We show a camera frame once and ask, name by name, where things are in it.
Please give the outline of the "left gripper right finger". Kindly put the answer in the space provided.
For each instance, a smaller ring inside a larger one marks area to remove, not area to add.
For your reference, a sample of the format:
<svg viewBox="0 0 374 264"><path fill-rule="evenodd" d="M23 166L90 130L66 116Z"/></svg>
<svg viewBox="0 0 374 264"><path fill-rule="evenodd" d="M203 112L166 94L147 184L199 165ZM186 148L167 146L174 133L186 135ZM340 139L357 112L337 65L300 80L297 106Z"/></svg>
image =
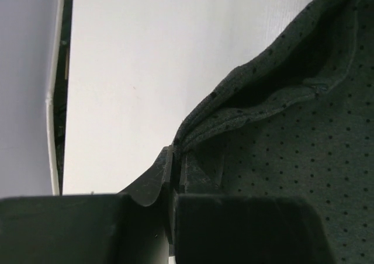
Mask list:
<svg viewBox="0 0 374 264"><path fill-rule="evenodd" d="M316 210L297 197L227 195L193 154L175 198L177 263L334 263Z"/></svg>

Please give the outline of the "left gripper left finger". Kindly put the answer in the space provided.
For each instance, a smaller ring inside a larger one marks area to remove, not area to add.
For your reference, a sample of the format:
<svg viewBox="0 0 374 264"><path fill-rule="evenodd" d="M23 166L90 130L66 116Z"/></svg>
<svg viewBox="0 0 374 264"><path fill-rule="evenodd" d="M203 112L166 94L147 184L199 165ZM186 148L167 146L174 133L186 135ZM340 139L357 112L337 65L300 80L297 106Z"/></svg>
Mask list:
<svg viewBox="0 0 374 264"><path fill-rule="evenodd" d="M162 202L173 152L116 194L1 200L2 263L168 263Z"/></svg>

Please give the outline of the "dark grey dotted skirt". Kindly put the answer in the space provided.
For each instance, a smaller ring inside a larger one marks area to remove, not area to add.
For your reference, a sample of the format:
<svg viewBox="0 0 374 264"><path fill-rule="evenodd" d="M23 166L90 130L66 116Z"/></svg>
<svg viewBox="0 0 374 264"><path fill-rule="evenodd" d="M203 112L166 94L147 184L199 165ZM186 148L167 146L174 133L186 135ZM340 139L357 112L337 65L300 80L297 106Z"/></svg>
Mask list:
<svg viewBox="0 0 374 264"><path fill-rule="evenodd" d="M372 263L373 0L312 0L194 108L174 147L224 193L306 199L336 263Z"/></svg>

